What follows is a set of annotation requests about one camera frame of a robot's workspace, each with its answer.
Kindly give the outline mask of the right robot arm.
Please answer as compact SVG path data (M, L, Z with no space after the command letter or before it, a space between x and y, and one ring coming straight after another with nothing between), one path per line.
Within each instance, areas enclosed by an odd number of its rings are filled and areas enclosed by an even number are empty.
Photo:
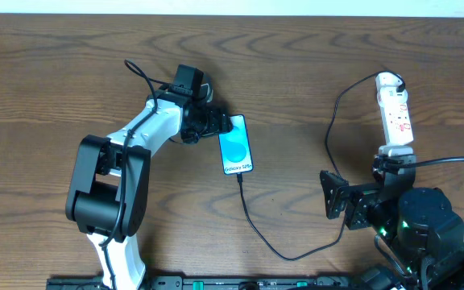
M343 213L349 230L371 227L417 289L464 289L464 221L439 188L416 188L412 169L375 174L351 185L319 175L329 219Z

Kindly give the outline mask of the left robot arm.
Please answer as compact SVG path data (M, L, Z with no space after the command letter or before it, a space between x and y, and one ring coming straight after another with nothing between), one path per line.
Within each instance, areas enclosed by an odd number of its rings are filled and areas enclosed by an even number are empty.
M78 147L65 214L93 244L102 265L94 278L49 279L49 289L141 289L147 265L136 233L147 209L153 155L175 135L184 144L228 133L227 109L212 103L213 85L198 68L179 65L171 82L156 81L130 60L151 93L144 109L122 129L87 135Z

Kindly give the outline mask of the Galaxy smartphone blue screen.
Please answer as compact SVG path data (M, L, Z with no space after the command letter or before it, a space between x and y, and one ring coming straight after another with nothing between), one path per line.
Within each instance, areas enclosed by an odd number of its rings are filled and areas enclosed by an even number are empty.
M232 130L218 136L225 175L251 172L254 169L245 116L230 117Z

